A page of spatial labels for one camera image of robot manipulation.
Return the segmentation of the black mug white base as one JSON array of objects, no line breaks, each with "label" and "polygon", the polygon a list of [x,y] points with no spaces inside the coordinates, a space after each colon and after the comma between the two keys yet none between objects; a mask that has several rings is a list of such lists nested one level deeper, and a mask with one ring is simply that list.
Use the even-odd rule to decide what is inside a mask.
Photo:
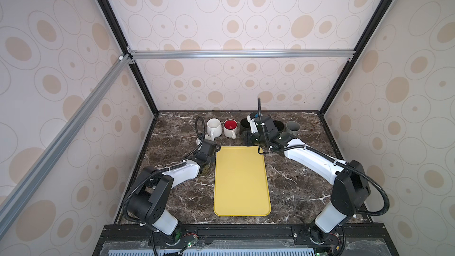
[{"label": "black mug white base", "polygon": [[283,122],[279,120],[274,120],[273,123],[279,133],[282,133],[284,131],[285,125]]}]

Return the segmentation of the black mug white rim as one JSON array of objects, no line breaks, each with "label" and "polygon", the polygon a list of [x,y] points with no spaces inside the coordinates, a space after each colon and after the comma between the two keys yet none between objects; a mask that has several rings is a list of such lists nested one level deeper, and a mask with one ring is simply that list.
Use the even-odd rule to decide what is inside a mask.
[{"label": "black mug white rim", "polygon": [[247,118],[242,119],[240,121],[240,129],[239,129],[240,135],[242,135],[245,132],[250,132],[250,131],[251,131],[251,125],[250,125],[248,119]]}]

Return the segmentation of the white ribbed mug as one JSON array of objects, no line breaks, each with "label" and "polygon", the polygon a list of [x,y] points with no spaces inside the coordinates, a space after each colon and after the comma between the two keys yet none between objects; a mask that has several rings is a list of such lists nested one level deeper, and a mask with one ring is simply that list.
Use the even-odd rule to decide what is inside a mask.
[{"label": "white ribbed mug", "polygon": [[207,134],[211,141],[214,141],[217,137],[220,137],[223,133],[222,124],[218,119],[210,119],[207,122]]}]

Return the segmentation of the large grey mug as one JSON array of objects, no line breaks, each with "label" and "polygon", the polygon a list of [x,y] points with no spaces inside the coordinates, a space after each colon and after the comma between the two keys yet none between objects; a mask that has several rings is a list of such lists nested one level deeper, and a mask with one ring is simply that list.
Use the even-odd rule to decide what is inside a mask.
[{"label": "large grey mug", "polygon": [[293,138],[298,138],[300,124],[295,121],[288,121],[285,125],[285,132]]}]

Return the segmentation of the small grey mug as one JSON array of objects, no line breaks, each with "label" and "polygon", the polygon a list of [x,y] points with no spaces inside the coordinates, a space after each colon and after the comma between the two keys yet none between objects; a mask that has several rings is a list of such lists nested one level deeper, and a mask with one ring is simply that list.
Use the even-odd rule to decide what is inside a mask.
[{"label": "small grey mug", "polygon": [[202,139],[197,139],[197,146],[203,145],[203,144],[213,144],[213,139],[209,135],[204,135]]}]

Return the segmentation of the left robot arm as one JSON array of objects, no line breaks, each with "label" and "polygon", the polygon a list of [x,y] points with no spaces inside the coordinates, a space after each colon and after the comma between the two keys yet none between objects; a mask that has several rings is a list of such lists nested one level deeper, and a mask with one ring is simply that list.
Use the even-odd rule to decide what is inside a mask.
[{"label": "left robot arm", "polygon": [[171,190],[192,179],[216,159],[221,146],[202,141],[190,154],[175,165],[164,168],[145,167],[126,193],[122,215],[129,222],[178,238],[178,219],[166,209]]}]

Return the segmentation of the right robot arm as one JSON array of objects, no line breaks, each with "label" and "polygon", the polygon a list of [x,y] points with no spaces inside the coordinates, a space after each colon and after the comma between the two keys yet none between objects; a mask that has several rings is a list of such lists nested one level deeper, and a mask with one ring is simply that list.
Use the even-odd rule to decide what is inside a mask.
[{"label": "right robot arm", "polygon": [[352,218],[369,197],[371,190],[362,176],[363,167],[357,161],[349,163],[321,153],[295,135],[280,133],[269,116],[252,113],[247,121],[253,145],[297,161],[332,185],[330,202],[309,225],[312,241],[315,244],[324,243],[333,229]]}]

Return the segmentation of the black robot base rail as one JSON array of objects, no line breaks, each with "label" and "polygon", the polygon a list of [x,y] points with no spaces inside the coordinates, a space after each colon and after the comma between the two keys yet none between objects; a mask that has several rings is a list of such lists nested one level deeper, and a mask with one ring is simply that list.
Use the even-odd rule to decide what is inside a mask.
[{"label": "black robot base rail", "polygon": [[[396,256],[383,224],[345,224],[315,244],[305,224],[182,225],[178,238],[139,225],[105,226],[95,256]],[[181,237],[199,242],[183,250]]]}]

